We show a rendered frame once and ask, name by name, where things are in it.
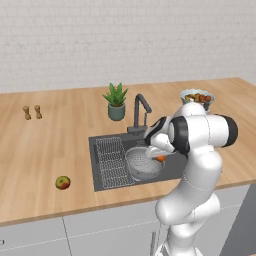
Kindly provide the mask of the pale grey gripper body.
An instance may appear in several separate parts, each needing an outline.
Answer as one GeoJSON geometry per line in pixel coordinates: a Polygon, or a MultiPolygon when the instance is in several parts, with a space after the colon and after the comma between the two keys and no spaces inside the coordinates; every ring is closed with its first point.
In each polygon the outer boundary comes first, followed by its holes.
{"type": "Polygon", "coordinates": [[[173,146],[165,146],[164,148],[159,148],[155,146],[149,146],[146,149],[145,155],[148,158],[156,158],[158,156],[168,156],[174,154],[176,149],[173,146]]]}

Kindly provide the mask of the silver metal colander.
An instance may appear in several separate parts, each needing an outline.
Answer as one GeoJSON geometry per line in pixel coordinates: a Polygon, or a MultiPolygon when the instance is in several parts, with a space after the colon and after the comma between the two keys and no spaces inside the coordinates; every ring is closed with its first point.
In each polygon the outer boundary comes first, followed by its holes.
{"type": "Polygon", "coordinates": [[[146,147],[133,147],[126,152],[128,169],[138,181],[156,178],[165,167],[164,161],[147,157],[146,150],[146,147]]]}

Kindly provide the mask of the dark grey sink basin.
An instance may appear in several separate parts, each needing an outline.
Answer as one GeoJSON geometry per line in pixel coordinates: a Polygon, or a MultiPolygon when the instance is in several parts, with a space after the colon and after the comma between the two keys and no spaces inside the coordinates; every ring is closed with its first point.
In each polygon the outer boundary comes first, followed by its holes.
{"type": "MultiPolygon", "coordinates": [[[[90,148],[93,181],[94,181],[94,191],[108,190],[103,188],[101,177],[100,177],[99,160],[98,160],[97,151],[96,151],[96,140],[102,139],[102,138],[110,138],[110,137],[119,137],[121,139],[124,150],[125,150],[125,154],[129,149],[133,147],[144,146],[144,140],[143,140],[142,134],[132,135],[127,133],[122,133],[122,134],[90,137],[89,148],[90,148]]],[[[147,183],[153,183],[158,181],[174,180],[182,177],[183,171],[185,169],[185,165],[187,163],[187,158],[185,156],[176,152],[174,154],[168,155],[164,162],[165,162],[165,167],[161,170],[160,174],[156,178],[145,180],[145,181],[138,181],[132,177],[135,181],[134,185],[147,184],[147,183]]]]}

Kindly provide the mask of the red green apple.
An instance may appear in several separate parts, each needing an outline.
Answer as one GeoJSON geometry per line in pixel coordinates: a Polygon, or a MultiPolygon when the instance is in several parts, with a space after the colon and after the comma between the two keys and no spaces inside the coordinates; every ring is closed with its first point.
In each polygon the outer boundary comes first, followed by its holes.
{"type": "Polygon", "coordinates": [[[55,186],[60,190],[65,190],[71,185],[71,180],[67,176],[59,176],[56,179],[55,186]]]}

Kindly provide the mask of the green plant in grey pot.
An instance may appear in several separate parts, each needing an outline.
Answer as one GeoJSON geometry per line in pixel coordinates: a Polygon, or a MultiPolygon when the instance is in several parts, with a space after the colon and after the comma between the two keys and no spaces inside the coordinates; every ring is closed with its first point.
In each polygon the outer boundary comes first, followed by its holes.
{"type": "Polygon", "coordinates": [[[108,117],[112,121],[121,121],[125,117],[126,93],[127,89],[123,89],[121,83],[117,86],[110,83],[109,92],[103,95],[108,101],[108,117]]]}

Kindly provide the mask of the bowl of mixed fruit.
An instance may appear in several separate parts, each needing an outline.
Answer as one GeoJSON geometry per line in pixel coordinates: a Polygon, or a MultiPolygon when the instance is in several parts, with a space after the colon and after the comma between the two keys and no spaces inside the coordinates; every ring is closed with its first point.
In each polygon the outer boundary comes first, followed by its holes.
{"type": "Polygon", "coordinates": [[[195,102],[201,104],[206,111],[209,111],[210,105],[214,102],[215,96],[201,89],[186,89],[180,92],[180,98],[184,104],[195,102]]]}

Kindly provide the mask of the white cupboard door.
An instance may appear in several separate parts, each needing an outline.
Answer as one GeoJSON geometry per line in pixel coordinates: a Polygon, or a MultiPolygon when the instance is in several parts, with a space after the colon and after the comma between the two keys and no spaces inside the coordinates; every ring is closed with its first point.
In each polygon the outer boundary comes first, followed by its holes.
{"type": "Polygon", "coordinates": [[[159,244],[160,222],[155,201],[66,216],[72,256],[150,256],[159,244]]]}
{"type": "Polygon", "coordinates": [[[195,238],[195,245],[203,256],[220,256],[248,190],[249,185],[215,190],[220,212],[206,222],[195,238]]]}
{"type": "Polygon", "coordinates": [[[0,256],[70,256],[61,218],[0,227],[0,256]]]}

